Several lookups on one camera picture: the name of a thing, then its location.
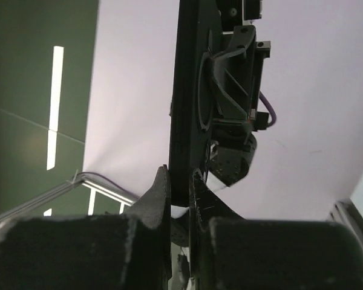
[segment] screw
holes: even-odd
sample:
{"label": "screw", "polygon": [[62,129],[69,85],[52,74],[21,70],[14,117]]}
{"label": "screw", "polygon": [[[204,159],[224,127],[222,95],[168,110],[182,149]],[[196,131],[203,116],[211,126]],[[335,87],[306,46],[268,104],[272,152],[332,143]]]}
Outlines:
{"label": "screw", "polygon": [[231,9],[229,10],[229,14],[230,14],[230,16],[231,16],[231,17],[234,17],[235,15],[237,15],[237,14],[238,14],[238,11],[237,11],[237,9],[235,9],[235,8],[231,8]]}

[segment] handrail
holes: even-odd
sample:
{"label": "handrail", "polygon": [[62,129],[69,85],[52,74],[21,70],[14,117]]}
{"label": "handrail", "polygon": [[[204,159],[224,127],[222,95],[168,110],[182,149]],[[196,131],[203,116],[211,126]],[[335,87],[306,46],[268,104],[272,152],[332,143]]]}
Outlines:
{"label": "handrail", "polygon": [[66,181],[65,183],[60,184],[50,190],[47,190],[46,192],[43,192],[41,195],[38,195],[17,207],[11,208],[6,212],[1,213],[0,223],[8,218],[20,216],[24,213],[32,211],[40,207],[41,205],[44,205],[49,201],[52,201],[53,199],[56,199],[61,195],[64,195],[65,193],[79,186],[82,182],[83,182],[83,176],[76,175],[71,181]]}
{"label": "handrail", "polygon": [[351,216],[351,214],[347,211],[345,206],[352,206],[352,201],[350,199],[345,199],[343,201],[338,201],[334,209],[332,210],[332,218],[335,222],[339,222],[340,224],[344,224],[347,228],[349,228],[354,235],[356,236],[360,246],[363,249],[363,234],[361,229],[356,224],[355,219]]}
{"label": "handrail", "polygon": [[101,186],[103,188],[103,190],[107,190],[107,191],[109,190],[111,192],[117,193],[120,197],[122,197],[122,199],[127,199],[129,201],[136,202],[140,198],[137,195],[131,195],[127,192],[121,191],[121,189],[116,188],[115,186],[113,186],[113,184],[110,184],[109,182],[105,182],[105,180],[103,180],[102,178],[99,178],[97,176],[92,176],[89,173],[80,173],[80,175],[82,175],[83,183],[97,184],[98,186]]}

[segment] purple cable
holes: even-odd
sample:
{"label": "purple cable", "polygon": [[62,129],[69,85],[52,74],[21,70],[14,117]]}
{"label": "purple cable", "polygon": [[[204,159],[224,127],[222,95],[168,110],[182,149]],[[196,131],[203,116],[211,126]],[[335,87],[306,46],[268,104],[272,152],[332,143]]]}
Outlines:
{"label": "purple cable", "polygon": [[264,94],[261,91],[260,91],[260,100],[265,105],[270,116],[272,116],[272,121],[270,121],[270,123],[267,124],[267,127],[272,127],[277,121],[276,112],[274,111],[272,105],[269,103],[269,101],[267,100],[267,98],[264,96]]}

